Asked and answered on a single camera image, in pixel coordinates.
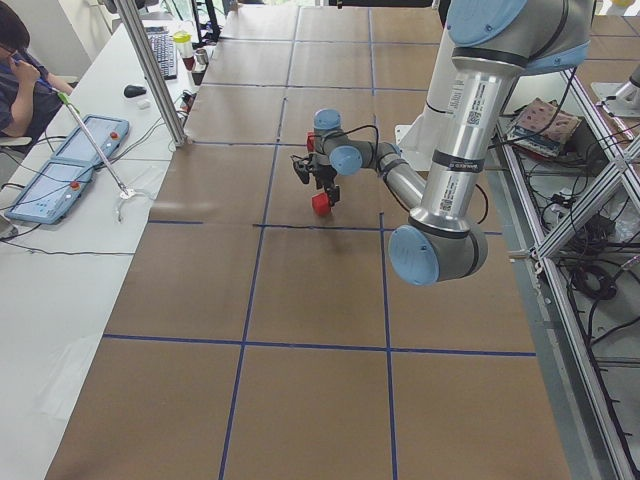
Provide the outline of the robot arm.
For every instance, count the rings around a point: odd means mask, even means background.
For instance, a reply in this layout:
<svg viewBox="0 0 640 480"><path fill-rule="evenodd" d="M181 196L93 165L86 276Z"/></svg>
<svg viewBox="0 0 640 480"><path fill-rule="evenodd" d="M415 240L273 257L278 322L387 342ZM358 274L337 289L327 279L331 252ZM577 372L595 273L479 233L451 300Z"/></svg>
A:
<svg viewBox="0 0 640 480"><path fill-rule="evenodd" d="M314 116L308 155L294 164L314 183L316 211L339 198L337 176L375 171L408 208L391 235L396 274L413 285L474 274L487 241L467 210L500 111L518 79L579 65L586 57L591 1L449 1L426 106L398 144L359 141L340 114Z"/></svg>

